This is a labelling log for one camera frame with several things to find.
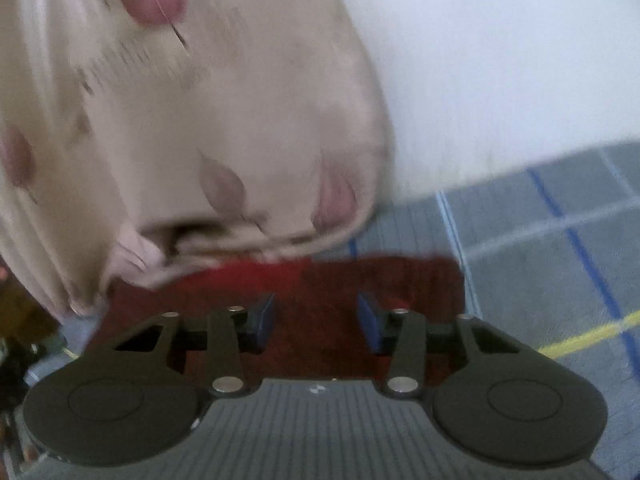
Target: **gray platform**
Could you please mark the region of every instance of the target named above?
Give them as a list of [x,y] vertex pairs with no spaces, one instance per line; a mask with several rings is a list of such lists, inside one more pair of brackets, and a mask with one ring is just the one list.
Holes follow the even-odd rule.
[[370,381],[265,381],[219,400],[178,446],[119,468],[44,458],[23,480],[606,480],[588,462],[542,472],[498,468],[441,436],[414,402]]
[[388,208],[319,258],[373,253],[452,254],[473,314],[534,348],[564,342],[558,362],[609,405],[594,460],[616,480],[640,475],[640,144]]

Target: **yellow line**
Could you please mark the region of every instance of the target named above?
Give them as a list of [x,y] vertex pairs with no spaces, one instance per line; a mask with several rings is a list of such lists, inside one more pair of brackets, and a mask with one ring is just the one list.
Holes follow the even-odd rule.
[[64,347],[64,348],[62,349],[62,351],[63,351],[65,354],[67,354],[69,357],[71,357],[72,359],[74,359],[74,360],[75,360],[75,359],[78,359],[78,357],[79,357],[79,356],[78,356],[78,354],[73,353],[73,352],[72,352],[71,350],[69,350],[69,348],[67,348],[67,347]]
[[584,334],[570,337],[569,339],[565,339],[559,343],[543,346],[538,349],[538,352],[546,355],[547,357],[551,357],[552,359],[557,359],[564,355],[569,355],[577,352],[578,350],[583,350],[593,346],[605,339],[615,337],[624,329],[629,329],[638,325],[640,325],[640,310],[636,310],[629,314],[622,320],[622,322],[615,321],[598,326]]

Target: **gray ribbed surface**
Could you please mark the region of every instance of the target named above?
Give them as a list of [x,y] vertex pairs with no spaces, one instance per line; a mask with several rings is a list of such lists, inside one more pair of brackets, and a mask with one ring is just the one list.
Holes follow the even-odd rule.
[[24,480],[566,479],[605,480],[588,462],[517,472],[463,454],[412,402],[370,381],[264,381],[250,397],[214,403],[193,434],[145,462],[92,469],[42,460]]

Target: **gray carpet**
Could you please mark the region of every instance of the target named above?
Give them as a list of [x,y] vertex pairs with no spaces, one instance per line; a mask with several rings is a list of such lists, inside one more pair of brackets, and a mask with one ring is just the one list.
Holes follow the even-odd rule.
[[588,378],[609,405],[594,455],[640,475],[640,144],[594,150],[380,212],[322,259],[453,254],[468,311]]

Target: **blue line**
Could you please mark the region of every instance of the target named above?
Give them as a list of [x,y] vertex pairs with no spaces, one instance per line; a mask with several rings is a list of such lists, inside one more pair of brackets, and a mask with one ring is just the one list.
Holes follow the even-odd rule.
[[[538,193],[545,201],[546,206],[549,208],[549,211],[551,211],[552,215],[556,218],[562,218],[564,216],[564,213],[562,212],[561,207],[546,189],[545,184],[542,182],[540,174],[536,170],[531,168],[527,170],[527,173],[529,173],[529,176],[533,180]],[[582,243],[582,240],[580,240],[578,233],[571,227],[565,229],[565,233],[569,238],[572,247],[574,248],[575,254],[580,259],[584,270],[587,272],[591,279],[591,282],[600,293],[602,301],[609,311],[609,315],[616,321],[622,321],[624,317],[622,315],[622,312],[620,311],[620,306],[616,301],[616,298],[613,297],[613,293],[609,288],[607,280],[604,279],[604,276],[596,267],[593,258],[589,254],[589,251],[587,251],[586,247]],[[636,342],[633,336],[627,330],[623,330],[620,333],[620,339],[622,339],[622,343],[625,346],[632,373],[633,375],[635,375],[636,380],[640,382],[640,352],[638,352]]]
[[356,245],[356,240],[354,238],[349,240],[348,246],[349,246],[349,254],[351,255],[351,257],[354,260],[357,260],[358,259],[358,246]]

